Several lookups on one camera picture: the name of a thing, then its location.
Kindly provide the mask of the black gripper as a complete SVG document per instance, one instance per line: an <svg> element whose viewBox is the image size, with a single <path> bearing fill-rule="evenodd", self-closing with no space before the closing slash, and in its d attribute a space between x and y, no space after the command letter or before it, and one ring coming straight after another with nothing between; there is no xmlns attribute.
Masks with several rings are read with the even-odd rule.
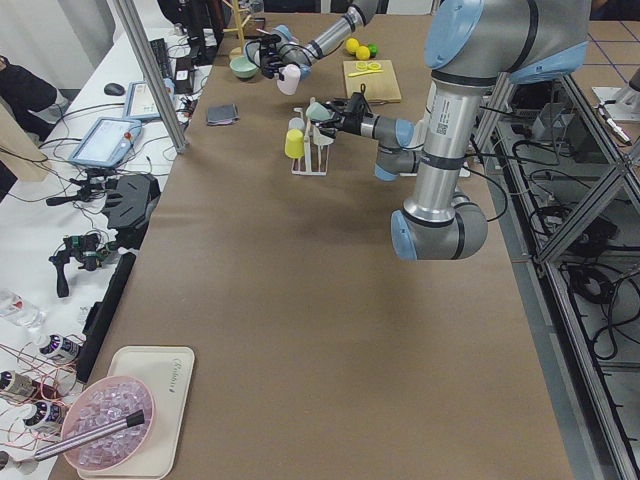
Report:
<svg viewBox="0 0 640 480"><path fill-rule="evenodd" d="M278 78L280 69L283 67L283 62L278 52L279 41L279 37L259 38L259 65L261 73L266 78Z"/></svg>
<svg viewBox="0 0 640 480"><path fill-rule="evenodd" d="M323 106L337 113L337 120L312 120L314 139L335 139L339 131L365 138L374 137L375 115L367 102L351 105L345 99L332 99L324 102Z"/></svg>

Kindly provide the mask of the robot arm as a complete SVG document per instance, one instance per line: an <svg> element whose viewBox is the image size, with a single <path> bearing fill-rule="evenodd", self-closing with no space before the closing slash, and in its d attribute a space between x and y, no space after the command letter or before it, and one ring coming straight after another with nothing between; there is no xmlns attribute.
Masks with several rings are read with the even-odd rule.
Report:
<svg viewBox="0 0 640 480"><path fill-rule="evenodd" d="M588 1L445 1L425 43L435 95L415 155L412 195L391 216L404 260L464 259L484 244L488 221L457 190L482 96L498 76L549 81L578 69L587 50Z"/></svg>
<svg viewBox="0 0 640 480"><path fill-rule="evenodd" d="M352 1L345 13L306 44L300 44L286 25L277 25L248 42L245 56L269 79L284 81L296 75L304 79L315 63L335 51L358 27L369 24L377 10L378 1Z"/></svg>

